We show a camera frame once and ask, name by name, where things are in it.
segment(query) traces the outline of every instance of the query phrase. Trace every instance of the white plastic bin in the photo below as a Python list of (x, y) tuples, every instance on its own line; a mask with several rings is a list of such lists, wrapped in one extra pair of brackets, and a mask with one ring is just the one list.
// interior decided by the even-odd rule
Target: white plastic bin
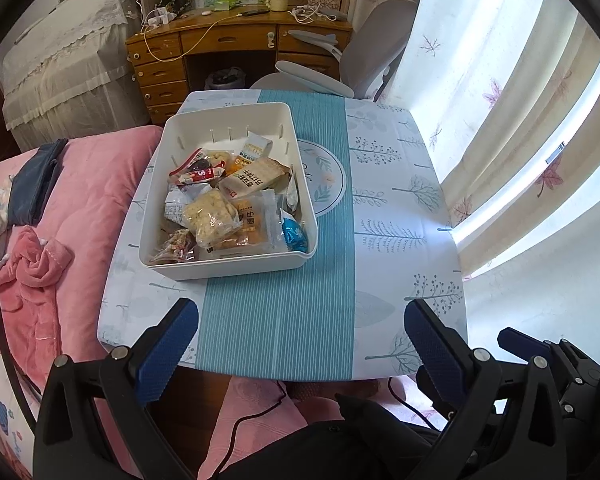
[[(296, 219), (306, 231), (309, 252), (236, 256), (202, 262), (152, 265), (149, 263), (164, 241), (160, 225), (164, 221), (164, 199), (169, 172), (179, 167), (197, 148), (231, 150), (237, 153), (247, 131), (272, 140), (269, 156), (293, 169), (298, 183), (300, 215)], [(302, 168), (291, 110), (285, 103), (212, 108), (177, 114), (167, 120), (158, 146), (158, 155), (146, 200), (139, 255), (142, 263), (172, 280), (197, 280), (215, 276), (253, 274), (301, 267), (315, 254), (318, 225)]]

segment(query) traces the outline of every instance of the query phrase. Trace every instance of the pink fleece robe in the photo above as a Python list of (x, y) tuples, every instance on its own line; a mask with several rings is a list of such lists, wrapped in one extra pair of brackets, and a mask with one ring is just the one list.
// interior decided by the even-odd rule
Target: pink fleece robe
[(43, 245), (25, 226), (0, 270), (0, 305), (11, 353), (40, 389), (61, 353), (56, 284), (72, 259), (60, 242)]

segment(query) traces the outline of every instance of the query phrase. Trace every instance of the trash can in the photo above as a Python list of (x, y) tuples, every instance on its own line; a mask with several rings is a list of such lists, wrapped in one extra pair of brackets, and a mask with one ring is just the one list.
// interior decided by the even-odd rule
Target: trash can
[(205, 80), (205, 90), (237, 90), (244, 88), (246, 74), (241, 68), (232, 66), (212, 72)]

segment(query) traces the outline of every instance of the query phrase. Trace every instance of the blue snack package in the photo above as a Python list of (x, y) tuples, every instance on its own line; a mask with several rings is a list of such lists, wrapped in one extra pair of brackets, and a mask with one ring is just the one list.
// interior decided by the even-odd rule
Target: blue snack package
[(296, 219), (283, 209), (280, 210), (280, 219), (282, 220), (282, 232), (285, 235), (286, 246), (289, 250), (308, 253), (309, 240)]

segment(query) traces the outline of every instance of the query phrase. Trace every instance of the desk drawer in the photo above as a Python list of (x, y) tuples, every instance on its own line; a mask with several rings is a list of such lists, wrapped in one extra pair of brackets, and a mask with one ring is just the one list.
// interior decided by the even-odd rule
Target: desk drawer
[(164, 124), (169, 117), (178, 113), (180, 106), (182, 106), (182, 103), (171, 103), (169, 105), (149, 106), (147, 110), (149, 110), (153, 124)]
[(294, 54), (292, 52), (279, 52), (278, 61), (298, 63), (316, 72), (333, 77), (340, 81), (340, 64), (333, 56), (316, 56), (315, 54)]
[(315, 34), (335, 34), (338, 44), (336, 48), (343, 51), (349, 43), (349, 33), (344, 30), (333, 30), (332, 28), (322, 27), (303, 27), (302, 25), (280, 25), (278, 29), (278, 50), (280, 52), (302, 52), (304, 54), (322, 54), (327, 55), (327, 51), (319, 46), (315, 46), (304, 41), (296, 40), (290, 30), (306, 30)]
[(141, 66), (135, 66), (138, 84), (145, 86), (173, 81), (182, 81), (187, 78), (182, 60), (160, 62), (154, 61)]
[[(202, 38), (206, 28), (181, 33), (182, 51), (186, 52)], [(275, 25), (219, 25), (212, 28), (190, 54), (226, 50), (273, 50), (276, 47)]]
[(174, 102), (181, 103), (187, 95), (189, 95), (189, 86), (186, 81), (162, 83), (142, 88), (142, 96), (147, 107)]
[[(146, 40), (151, 52), (160, 59), (169, 59), (170, 57), (178, 57), (182, 54), (180, 48), (180, 38), (178, 34), (165, 34), (157, 38), (147, 38)], [(129, 53), (129, 61), (133, 66), (151, 63), (155, 61), (154, 56), (149, 54), (149, 50), (144, 44), (144, 40), (136, 43), (128, 44), (126, 50)]]

